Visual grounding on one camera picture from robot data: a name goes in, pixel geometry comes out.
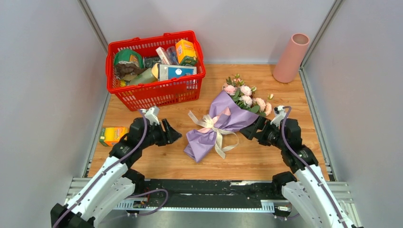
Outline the cream ribbon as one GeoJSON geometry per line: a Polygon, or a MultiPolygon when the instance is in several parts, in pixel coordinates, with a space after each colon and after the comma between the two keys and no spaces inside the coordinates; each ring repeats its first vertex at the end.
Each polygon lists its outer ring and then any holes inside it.
{"type": "Polygon", "coordinates": [[[196,118],[196,116],[192,113],[192,111],[188,112],[188,116],[191,118],[191,120],[196,125],[202,127],[199,130],[199,132],[207,133],[209,130],[213,130],[216,133],[214,149],[221,158],[225,159],[226,158],[225,152],[228,152],[228,151],[234,149],[235,147],[237,147],[239,145],[240,141],[239,141],[239,138],[236,135],[236,133],[215,127],[216,122],[222,115],[230,116],[230,109],[228,107],[226,107],[218,116],[216,116],[214,118],[211,118],[211,116],[209,114],[206,114],[203,116],[203,118],[201,120],[198,120],[196,118]],[[229,135],[229,134],[235,135],[237,142],[233,145],[228,145],[228,146],[222,147],[223,136],[229,135]]]}

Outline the purple flower bouquet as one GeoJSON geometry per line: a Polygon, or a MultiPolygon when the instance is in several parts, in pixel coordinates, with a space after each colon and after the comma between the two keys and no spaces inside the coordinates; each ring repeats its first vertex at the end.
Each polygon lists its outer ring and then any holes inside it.
{"type": "MultiPolygon", "coordinates": [[[[208,114],[214,118],[228,107],[230,116],[222,115],[215,127],[237,133],[251,125],[259,116],[268,117],[273,107],[268,98],[256,97],[256,90],[254,86],[247,86],[239,74],[228,77],[221,92],[212,101],[208,114]]],[[[211,150],[215,150],[216,133],[213,130],[201,133],[201,128],[199,126],[198,130],[191,130],[186,134],[188,144],[184,152],[196,162],[200,162],[211,150]]]]}

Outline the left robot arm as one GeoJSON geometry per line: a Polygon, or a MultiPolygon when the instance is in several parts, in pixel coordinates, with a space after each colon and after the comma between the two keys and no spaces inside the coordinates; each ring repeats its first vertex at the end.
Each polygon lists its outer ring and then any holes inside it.
{"type": "Polygon", "coordinates": [[[144,196],[144,175],[133,170],[132,165],[147,147],[166,146],[181,137],[166,119],[159,123],[145,117],[134,119],[85,187],[65,205],[57,203],[52,208],[52,227],[96,228],[121,201],[131,195],[144,196]]]}

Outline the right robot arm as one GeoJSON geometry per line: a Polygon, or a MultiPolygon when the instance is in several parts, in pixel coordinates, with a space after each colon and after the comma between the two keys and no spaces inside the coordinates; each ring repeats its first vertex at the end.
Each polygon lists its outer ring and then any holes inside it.
{"type": "Polygon", "coordinates": [[[287,199],[313,228],[355,228],[331,192],[312,150],[303,144],[296,119],[274,124],[263,117],[240,130],[247,139],[281,151],[290,171],[273,176],[272,195],[287,199]]]}

